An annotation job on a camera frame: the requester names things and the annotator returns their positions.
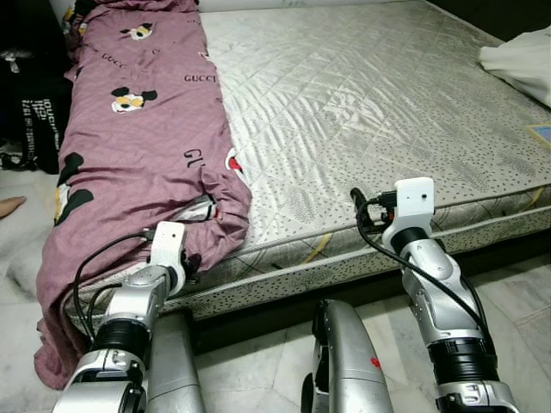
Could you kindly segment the blue yellow children's book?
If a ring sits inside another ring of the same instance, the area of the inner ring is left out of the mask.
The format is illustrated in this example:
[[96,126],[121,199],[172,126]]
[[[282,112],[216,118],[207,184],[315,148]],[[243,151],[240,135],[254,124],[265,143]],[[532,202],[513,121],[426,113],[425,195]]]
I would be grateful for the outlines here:
[[551,125],[528,125],[527,129],[540,145],[551,149]]

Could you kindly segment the cream pillow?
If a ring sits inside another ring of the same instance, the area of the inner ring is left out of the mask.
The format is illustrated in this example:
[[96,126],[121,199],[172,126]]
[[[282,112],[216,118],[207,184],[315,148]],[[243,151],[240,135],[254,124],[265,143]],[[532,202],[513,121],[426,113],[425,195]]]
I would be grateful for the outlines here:
[[483,46],[479,61],[487,72],[551,107],[551,27],[521,33],[496,47]]

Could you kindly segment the grey quilted mattress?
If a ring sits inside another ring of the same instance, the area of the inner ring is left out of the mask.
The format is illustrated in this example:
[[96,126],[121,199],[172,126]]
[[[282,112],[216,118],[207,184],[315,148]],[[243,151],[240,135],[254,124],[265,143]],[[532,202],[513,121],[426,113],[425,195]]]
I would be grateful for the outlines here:
[[396,268],[350,190],[436,183],[432,235],[464,252],[551,226],[548,111],[484,70],[493,39],[425,0],[209,12],[196,3],[251,192],[245,240],[166,310],[243,310]]

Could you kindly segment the grey left robot leg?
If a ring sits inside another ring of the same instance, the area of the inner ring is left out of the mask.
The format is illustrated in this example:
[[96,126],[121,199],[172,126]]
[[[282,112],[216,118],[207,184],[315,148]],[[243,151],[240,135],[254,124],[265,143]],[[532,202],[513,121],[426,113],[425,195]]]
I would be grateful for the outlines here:
[[165,313],[151,336],[146,413],[206,413],[193,358],[189,311]]

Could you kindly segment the grey robot leg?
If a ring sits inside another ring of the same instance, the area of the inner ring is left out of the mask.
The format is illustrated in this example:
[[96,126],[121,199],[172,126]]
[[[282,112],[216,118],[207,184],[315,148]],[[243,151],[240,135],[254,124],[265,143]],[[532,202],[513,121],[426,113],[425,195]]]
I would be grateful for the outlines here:
[[304,378],[300,413],[396,413],[373,342],[353,306],[320,300],[312,333],[314,370]]
[[206,413],[193,358],[189,311],[165,313],[151,336],[146,413]]

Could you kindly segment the grey right robot leg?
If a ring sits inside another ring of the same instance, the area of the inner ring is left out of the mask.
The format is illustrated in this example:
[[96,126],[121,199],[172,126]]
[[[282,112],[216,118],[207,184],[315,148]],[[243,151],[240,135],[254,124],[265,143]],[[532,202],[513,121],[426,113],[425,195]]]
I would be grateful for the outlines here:
[[353,306],[320,300],[312,333],[314,370],[304,378],[300,413],[396,413],[373,342]]

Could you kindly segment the black bag white print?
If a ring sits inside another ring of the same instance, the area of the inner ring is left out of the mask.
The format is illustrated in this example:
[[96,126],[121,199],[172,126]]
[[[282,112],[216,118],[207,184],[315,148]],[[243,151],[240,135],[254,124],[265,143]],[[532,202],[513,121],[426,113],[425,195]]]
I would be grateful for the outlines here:
[[72,91],[64,72],[29,50],[0,51],[0,169],[59,173]]

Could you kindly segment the black tufted headboard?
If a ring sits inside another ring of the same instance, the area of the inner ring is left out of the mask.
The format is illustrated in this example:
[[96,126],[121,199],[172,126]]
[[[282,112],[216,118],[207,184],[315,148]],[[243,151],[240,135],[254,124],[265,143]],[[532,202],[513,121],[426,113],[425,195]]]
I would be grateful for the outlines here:
[[499,40],[551,24],[551,0],[428,0]]

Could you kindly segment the black bed frame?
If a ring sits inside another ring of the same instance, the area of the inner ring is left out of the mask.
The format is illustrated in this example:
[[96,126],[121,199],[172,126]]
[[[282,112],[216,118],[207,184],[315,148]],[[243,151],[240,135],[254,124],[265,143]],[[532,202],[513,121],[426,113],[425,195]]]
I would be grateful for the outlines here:
[[[481,288],[493,280],[520,273],[524,261],[550,256],[550,253],[551,231],[540,231],[460,253],[455,259],[461,265],[464,278],[470,280],[474,287]],[[196,320],[190,326],[194,350],[196,354],[209,353],[237,342],[310,322],[316,303],[322,299],[366,305],[377,300],[403,298],[405,295],[401,274],[394,270],[318,288],[291,298],[271,300],[232,313]]]

